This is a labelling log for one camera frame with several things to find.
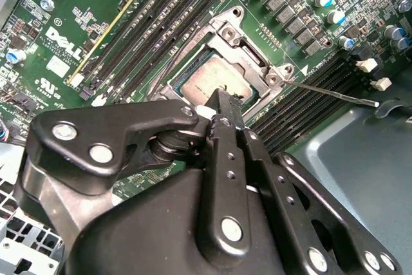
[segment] capacitor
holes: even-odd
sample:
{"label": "capacitor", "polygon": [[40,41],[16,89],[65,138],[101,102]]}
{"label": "capacitor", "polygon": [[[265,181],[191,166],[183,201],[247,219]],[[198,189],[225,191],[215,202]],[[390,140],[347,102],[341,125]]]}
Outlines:
{"label": "capacitor", "polygon": [[384,36],[392,40],[401,40],[406,35],[406,32],[401,27],[388,25],[384,30]]}
{"label": "capacitor", "polygon": [[401,38],[401,40],[391,40],[391,45],[394,49],[398,51],[403,51],[411,45],[411,40],[409,38]]}
{"label": "capacitor", "polygon": [[355,41],[345,36],[340,37],[337,42],[345,50],[351,50],[355,46]]}
{"label": "capacitor", "polygon": [[326,20],[330,24],[342,24],[345,21],[345,12],[339,10],[332,10],[326,16]]}
{"label": "capacitor", "polygon": [[327,8],[333,3],[333,0],[315,0],[315,6]]}
{"label": "capacitor", "polygon": [[398,6],[399,13],[406,13],[412,9],[412,1],[402,0]]}
{"label": "capacitor", "polygon": [[22,50],[10,50],[6,54],[6,60],[10,64],[18,64],[20,62],[25,61],[26,58],[27,58],[27,55]]}
{"label": "capacitor", "polygon": [[40,7],[46,11],[51,12],[54,10],[54,1],[52,0],[40,0]]}

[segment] motherboard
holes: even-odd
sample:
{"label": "motherboard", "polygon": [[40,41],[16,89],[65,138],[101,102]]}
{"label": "motherboard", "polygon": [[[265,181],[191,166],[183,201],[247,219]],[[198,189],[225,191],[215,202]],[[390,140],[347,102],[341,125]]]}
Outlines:
{"label": "motherboard", "polygon": [[[18,0],[0,32],[0,114],[24,139],[48,110],[180,99],[243,101],[269,152],[296,145],[349,95],[390,85],[412,60],[411,0]],[[120,181],[126,199],[181,163]]]}

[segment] yellow stripe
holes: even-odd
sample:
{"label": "yellow stripe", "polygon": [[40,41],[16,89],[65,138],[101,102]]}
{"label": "yellow stripe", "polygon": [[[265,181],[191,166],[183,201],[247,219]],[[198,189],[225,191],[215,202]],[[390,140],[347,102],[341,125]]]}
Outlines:
{"label": "yellow stripe", "polygon": [[73,78],[78,74],[78,72],[83,68],[85,63],[89,60],[90,56],[95,52],[95,50],[100,46],[104,38],[108,35],[108,33],[111,31],[111,29],[117,24],[118,20],[123,16],[124,12],[129,8],[131,3],[134,0],[129,0],[126,5],[123,7],[123,10],[119,12],[119,14],[116,16],[116,18],[111,22],[109,28],[103,33],[102,37],[97,41],[96,45],[91,49],[91,51],[87,54],[87,56],[83,59],[83,61],[79,64],[77,69],[73,72],[71,77],[68,79],[67,84],[70,84],[70,82],[73,80]]}

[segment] silver screw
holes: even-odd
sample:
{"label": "silver screw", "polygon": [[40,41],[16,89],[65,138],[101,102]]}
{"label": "silver screw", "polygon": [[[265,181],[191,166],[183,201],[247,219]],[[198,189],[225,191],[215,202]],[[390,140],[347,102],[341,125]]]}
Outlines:
{"label": "silver screw", "polygon": [[77,137],[77,130],[69,124],[58,124],[51,130],[53,135],[59,140],[70,141]]}
{"label": "silver screw", "polygon": [[191,108],[184,106],[181,111],[186,114],[187,116],[193,116],[193,111]]}
{"label": "silver screw", "polygon": [[232,218],[224,218],[221,221],[221,230],[226,238],[232,242],[242,239],[242,228]]}
{"label": "silver screw", "polygon": [[113,159],[113,153],[107,146],[104,145],[94,145],[89,150],[90,157],[101,164],[107,164]]}
{"label": "silver screw", "polygon": [[380,258],[386,264],[387,267],[389,267],[391,270],[395,270],[395,265],[393,264],[391,258],[386,256],[385,254],[380,254]]}
{"label": "silver screw", "polygon": [[223,117],[222,119],[220,119],[220,121],[227,127],[230,127],[230,120],[227,119],[226,117]]}
{"label": "silver screw", "polygon": [[52,0],[40,0],[40,6],[46,12],[51,12],[55,8]]}
{"label": "silver screw", "polygon": [[369,265],[372,267],[372,269],[380,270],[378,259],[376,259],[376,257],[372,253],[370,253],[369,251],[365,251],[365,258]]}
{"label": "silver screw", "polygon": [[328,264],[320,251],[310,248],[308,255],[310,261],[319,272],[326,272],[328,270]]}
{"label": "silver screw", "polygon": [[294,164],[294,161],[292,160],[292,158],[290,158],[288,155],[283,157],[285,159],[285,161],[290,164],[291,166]]}
{"label": "silver screw", "polygon": [[249,135],[252,138],[252,140],[257,140],[258,139],[258,136],[254,132],[249,131]]}

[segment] black mounting arm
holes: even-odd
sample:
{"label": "black mounting arm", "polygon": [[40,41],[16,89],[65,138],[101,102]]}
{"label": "black mounting arm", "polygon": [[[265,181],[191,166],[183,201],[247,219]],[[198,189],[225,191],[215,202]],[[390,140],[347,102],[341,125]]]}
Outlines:
{"label": "black mounting arm", "polygon": [[[15,196],[67,248],[66,274],[401,274],[396,259],[292,155],[272,162],[216,90],[47,112],[31,124]],[[113,207],[113,184],[186,170]]]}

